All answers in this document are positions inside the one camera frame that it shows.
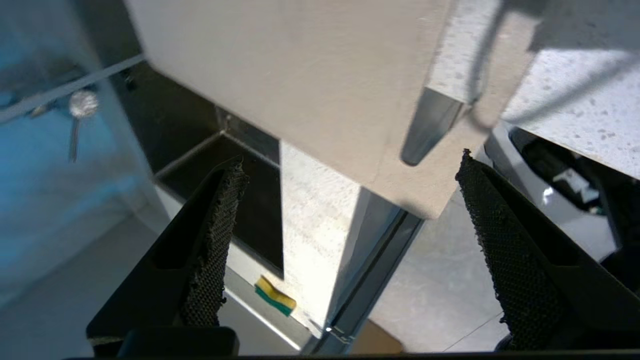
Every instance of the gray tile floor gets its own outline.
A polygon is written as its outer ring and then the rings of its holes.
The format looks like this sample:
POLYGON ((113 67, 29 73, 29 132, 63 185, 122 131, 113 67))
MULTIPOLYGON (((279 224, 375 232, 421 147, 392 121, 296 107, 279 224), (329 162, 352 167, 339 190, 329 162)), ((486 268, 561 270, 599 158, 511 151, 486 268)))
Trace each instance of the gray tile floor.
POLYGON ((376 307, 375 321, 408 352, 492 350, 507 333, 491 276, 457 191, 426 222, 376 307))
MULTIPOLYGON (((93 357, 87 324, 169 222, 150 206, 138 216, 114 226, 0 309, 0 359, 93 357)), ((236 331, 239 355, 297 353, 232 297, 227 297, 218 316, 221 324, 236 331)))

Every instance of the speckled countertop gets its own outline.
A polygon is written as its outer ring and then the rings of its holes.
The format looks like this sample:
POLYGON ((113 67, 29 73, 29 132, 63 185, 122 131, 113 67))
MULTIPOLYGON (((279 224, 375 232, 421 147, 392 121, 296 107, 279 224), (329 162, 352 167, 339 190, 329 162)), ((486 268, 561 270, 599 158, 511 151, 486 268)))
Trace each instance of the speckled countertop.
POLYGON ((426 85, 472 104, 495 75, 486 73, 487 59, 505 56, 483 50, 491 37, 510 36, 492 33, 501 11, 539 17, 529 45, 535 57, 502 120, 640 178, 640 3, 521 3, 458 1, 426 85))
POLYGON ((503 119, 640 178, 640 3, 553 3, 503 119))

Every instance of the sponge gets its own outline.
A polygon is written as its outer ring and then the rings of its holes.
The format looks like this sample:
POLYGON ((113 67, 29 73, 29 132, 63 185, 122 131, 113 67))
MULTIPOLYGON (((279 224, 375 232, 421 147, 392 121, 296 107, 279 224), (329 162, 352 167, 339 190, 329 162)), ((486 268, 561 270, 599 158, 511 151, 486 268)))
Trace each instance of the sponge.
POLYGON ((285 316, 291 315, 293 309, 296 308, 296 301, 274 288, 264 276, 260 276, 258 282, 255 283, 255 292, 285 316))

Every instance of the metal strip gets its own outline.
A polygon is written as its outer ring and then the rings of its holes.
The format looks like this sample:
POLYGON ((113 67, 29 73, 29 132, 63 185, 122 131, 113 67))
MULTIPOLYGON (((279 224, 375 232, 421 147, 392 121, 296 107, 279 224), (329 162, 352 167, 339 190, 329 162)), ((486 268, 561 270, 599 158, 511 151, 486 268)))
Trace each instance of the metal strip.
POLYGON ((418 165, 452 128, 462 108, 462 102, 423 88, 404 139, 402 161, 409 166, 418 165))
POLYGON ((133 65, 143 61, 145 59, 144 55, 136 55, 132 58, 128 58, 124 61, 121 61, 115 65, 110 67, 106 67, 105 69, 92 72, 87 76, 83 76, 78 80, 71 81, 64 85, 60 85, 57 88, 44 92, 42 94, 35 94, 27 99, 18 102, 17 104, 11 105, 6 109, 0 111, 0 124, 10 121, 15 117, 22 116, 27 112, 31 111, 38 106, 45 105, 50 103, 51 101, 71 94, 74 91, 80 90, 88 85, 95 83, 96 81, 100 81, 104 78, 108 78, 113 74, 116 74, 124 69, 132 67, 133 65))
POLYGON ((154 174, 156 179, 160 179, 161 177, 165 176, 166 174, 169 174, 171 171, 174 171, 183 162, 187 161, 192 156, 194 156, 195 154, 200 152, 200 150, 202 150, 205 147, 209 146, 209 144, 211 144, 212 142, 216 141, 220 136, 221 136, 220 133, 215 133, 215 134, 211 135, 210 137, 206 138, 205 140, 202 140, 198 145, 192 147, 189 151, 187 151, 184 154, 182 154, 179 158, 177 158, 176 160, 173 160, 169 164, 165 165, 162 169, 158 170, 158 172, 156 172, 154 174))
POLYGON ((337 311, 331 326, 326 328, 326 332, 317 343, 305 346, 303 354, 347 353, 351 341, 369 316, 421 224, 421 219, 407 211, 400 211, 396 215, 380 238, 367 264, 363 266, 356 286, 337 311))
POLYGON ((273 160, 269 159, 268 157, 263 155, 261 152, 255 150, 253 147, 249 146, 247 143, 244 143, 242 140, 236 138, 234 135, 228 133, 226 130, 223 130, 221 134, 225 135, 229 140, 238 144, 238 146, 243 147, 246 150, 252 152, 254 155, 256 155, 260 160, 264 161, 265 163, 271 165, 272 167, 280 168, 280 164, 275 163, 273 160))

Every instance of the stainless steel sink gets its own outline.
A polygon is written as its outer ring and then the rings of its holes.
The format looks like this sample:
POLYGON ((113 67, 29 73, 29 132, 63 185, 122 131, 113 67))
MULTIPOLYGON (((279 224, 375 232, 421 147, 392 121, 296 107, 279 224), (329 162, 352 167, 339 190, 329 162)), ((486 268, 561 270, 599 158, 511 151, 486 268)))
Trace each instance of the stainless steel sink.
POLYGON ((250 176, 234 241, 275 275, 284 276, 279 141, 146 63, 113 76, 158 185, 184 203, 217 164, 243 157, 250 176))

